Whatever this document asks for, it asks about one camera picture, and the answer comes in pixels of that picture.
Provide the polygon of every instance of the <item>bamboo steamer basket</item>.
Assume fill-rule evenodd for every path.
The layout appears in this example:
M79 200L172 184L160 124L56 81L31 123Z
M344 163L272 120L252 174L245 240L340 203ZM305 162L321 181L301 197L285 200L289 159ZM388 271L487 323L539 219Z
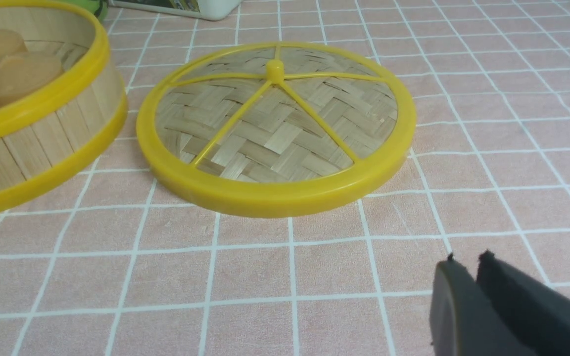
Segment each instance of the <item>bamboo steamer basket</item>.
M102 25L85 9L49 0L0 0L0 29L28 50L61 58L65 73L0 108L0 212L32 200L91 164L127 116L124 83Z
M184 200L245 217L355 201L402 166L416 126L409 92L346 50L263 43L180 68L142 104L142 151Z

